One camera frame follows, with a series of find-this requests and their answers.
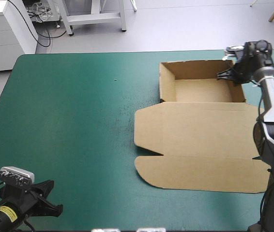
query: cardboard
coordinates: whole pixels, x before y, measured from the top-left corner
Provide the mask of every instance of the cardboard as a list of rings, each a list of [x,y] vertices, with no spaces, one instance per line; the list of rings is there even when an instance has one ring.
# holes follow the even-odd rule
[[[191,60],[160,64],[163,102],[245,102],[241,85],[217,80],[216,74],[232,66],[223,60]]]
[[[163,156],[139,156],[136,169],[164,189],[263,192],[269,167],[252,160],[256,114],[245,103],[164,102],[138,110],[135,144]]]
[[[164,189],[258,193],[269,166],[252,138],[258,109],[242,87],[217,80],[226,61],[160,64],[163,103],[136,111],[135,144],[159,156],[139,156],[135,166],[149,184]]]

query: box flap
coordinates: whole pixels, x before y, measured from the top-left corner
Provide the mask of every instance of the box flap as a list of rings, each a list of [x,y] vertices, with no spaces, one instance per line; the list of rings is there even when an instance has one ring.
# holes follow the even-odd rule
[[[268,165],[251,159],[139,156],[135,166],[145,181],[163,189],[259,193],[269,179]]]
[[[150,184],[161,188],[262,192],[269,175],[266,164],[252,160],[258,156],[252,139],[256,115],[257,107],[246,103],[164,102],[138,110],[135,144],[164,157],[138,157],[137,171]],[[207,175],[212,176],[210,182],[200,182],[206,172],[205,162],[212,165],[207,168],[210,170]],[[153,172],[156,167],[165,168],[169,175]],[[213,188],[213,181],[220,186],[227,172],[228,182],[245,184],[237,188],[232,183],[225,188]],[[262,184],[257,187],[248,178],[258,179]]]

